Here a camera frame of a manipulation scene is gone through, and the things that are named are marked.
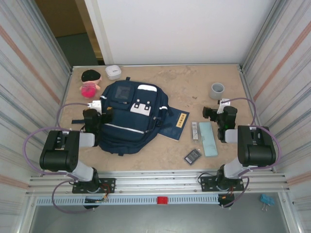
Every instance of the pink plush toy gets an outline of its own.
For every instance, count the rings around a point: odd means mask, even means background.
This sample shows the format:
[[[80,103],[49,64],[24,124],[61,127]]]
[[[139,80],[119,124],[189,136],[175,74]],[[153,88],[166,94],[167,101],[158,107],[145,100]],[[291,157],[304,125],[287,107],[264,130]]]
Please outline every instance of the pink plush toy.
[[[101,87],[98,86],[100,80],[102,80],[102,76],[97,71],[89,69],[84,71],[81,80],[83,82],[83,86],[80,87],[81,95],[85,98],[92,98],[96,94],[96,90],[100,90]]]

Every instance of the wooden table surface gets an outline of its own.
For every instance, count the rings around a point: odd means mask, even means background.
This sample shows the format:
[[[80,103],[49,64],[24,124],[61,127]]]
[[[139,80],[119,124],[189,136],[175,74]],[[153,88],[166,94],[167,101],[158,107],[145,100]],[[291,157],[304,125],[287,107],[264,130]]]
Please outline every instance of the wooden table surface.
[[[107,78],[104,66],[92,67],[103,77],[99,84],[101,90],[94,98],[85,99],[79,88],[82,85],[81,75],[87,69],[91,68],[74,68],[66,103],[98,100],[105,87],[113,83]],[[80,149],[81,161],[98,171],[171,170],[219,168],[237,157],[237,145],[221,143],[217,139],[217,124],[212,122],[218,156],[202,156],[192,166],[183,159],[192,149],[201,150],[204,154],[202,142],[192,140],[191,122],[209,121],[202,117],[204,106],[218,108],[217,101],[208,96],[210,86],[213,83],[222,83],[225,86],[223,98],[245,97],[236,65],[121,67],[121,70],[122,80],[129,76],[132,81],[156,84],[168,95],[171,107],[190,112],[184,131],[179,142],[158,134],[139,153],[125,154],[123,157],[105,152],[99,147]],[[247,101],[237,100],[231,106],[238,109],[237,125],[251,123],[252,116]],[[84,106],[79,105],[66,107],[62,113],[61,126],[80,129],[82,125],[71,125],[71,120],[83,119],[84,109]]]

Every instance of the corrugated metal wall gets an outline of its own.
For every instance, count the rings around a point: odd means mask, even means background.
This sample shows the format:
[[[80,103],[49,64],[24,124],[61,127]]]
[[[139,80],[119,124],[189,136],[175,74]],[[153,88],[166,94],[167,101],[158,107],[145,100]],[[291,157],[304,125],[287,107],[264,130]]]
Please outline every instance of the corrugated metal wall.
[[[305,231],[311,231],[311,1],[287,0],[244,65],[262,125],[277,136]]]
[[[69,66],[31,1],[0,1],[0,232],[15,227],[28,181],[35,173],[22,156],[26,136],[55,125]],[[38,164],[47,133],[27,152]]]

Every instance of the gray cup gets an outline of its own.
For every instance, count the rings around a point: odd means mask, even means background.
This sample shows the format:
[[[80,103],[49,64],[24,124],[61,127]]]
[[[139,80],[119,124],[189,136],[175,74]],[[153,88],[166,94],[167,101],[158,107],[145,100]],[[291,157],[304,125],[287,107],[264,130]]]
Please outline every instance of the gray cup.
[[[212,87],[210,88],[209,97],[214,100],[221,100],[224,91],[224,85],[222,85],[221,83],[213,83]]]

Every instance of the small white box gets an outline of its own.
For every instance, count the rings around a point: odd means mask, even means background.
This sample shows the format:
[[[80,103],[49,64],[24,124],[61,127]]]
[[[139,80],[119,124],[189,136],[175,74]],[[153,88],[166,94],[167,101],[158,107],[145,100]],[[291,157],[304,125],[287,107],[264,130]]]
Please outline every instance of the small white box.
[[[117,65],[106,67],[106,73],[110,80],[121,78],[121,69]]]

